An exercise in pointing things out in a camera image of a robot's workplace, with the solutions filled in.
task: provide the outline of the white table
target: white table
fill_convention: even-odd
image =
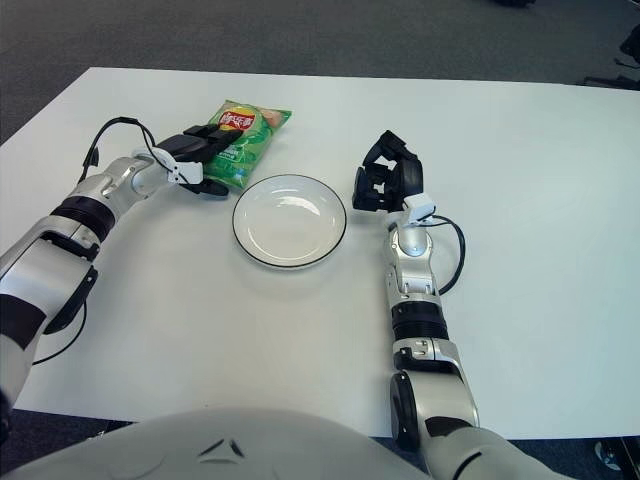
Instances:
[[[106,119],[138,117],[161,140],[225,98],[294,111],[251,181],[326,182],[348,211],[341,246],[308,270],[261,268],[233,238],[237,195],[159,192],[110,234],[85,332],[32,370],[18,408],[143,420],[271,407],[388,435],[384,234],[380,214],[354,212],[350,198],[356,167],[391,129],[467,236],[443,305],[482,424],[508,438],[640,433],[638,93],[92,68],[0,148],[2,251],[73,188]],[[114,128],[101,167],[140,144],[138,130]],[[441,282],[457,257],[443,228],[433,232]]]

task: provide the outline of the green chip bag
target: green chip bag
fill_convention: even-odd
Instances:
[[[204,175],[244,188],[271,137],[291,116],[288,110],[270,110],[226,100],[209,120],[221,130],[243,130],[229,148],[204,164]]]

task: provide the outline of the white plate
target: white plate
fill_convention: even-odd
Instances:
[[[342,240],[347,214],[336,193],[301,175],[266,178],[238,199],[233,233],[256,260],[299,268],[329,255]]]

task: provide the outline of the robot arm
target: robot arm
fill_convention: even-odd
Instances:
[[[404,145],[385,132],[359,168],[353,196],[356,209],[389,212],[384,250],[398,370],[390,385],[394,440],[405,450],[420,450],[438,480],[567,478],[479,428],[431,270],[433,242],[426,227],[435,204],[423,193],[419,160]],[[375,163],[380,155],[395,165]]]
[[[82,180],[0,257],[2,437],[40,336],[65,328],[84,304],[98,277],[93,260],[111,229],[136,202],[172,183],[226,195],[226,187],[203,179],[202,162],[241,134],[197,126],[118,158]]]

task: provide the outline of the silver arm segment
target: silver arm segment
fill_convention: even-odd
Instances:
[[[385,242],[387,299],[395,334],[393,360],[399,370],[391,380],[394,439],[402,448],[419,449],[436,480],[568,478],[479,428],[431,271],[429,220],[410,220],[416,218],[410,210],[423,213],[424,201],[430,199],[407,199],[413,200],[405,202],[407,210],[389,214],[385,222],[390,229]],[[426,210],[434,211],[431,206]]]
[[[175,164],[164,150],[154,153]],[[110,229],[136,202],[170,183],[178,182],[148,152],[118,158],[78,184],[0,257],[3,416],[24,386],[40,336],[70,323],[95,284],[92,262]]]

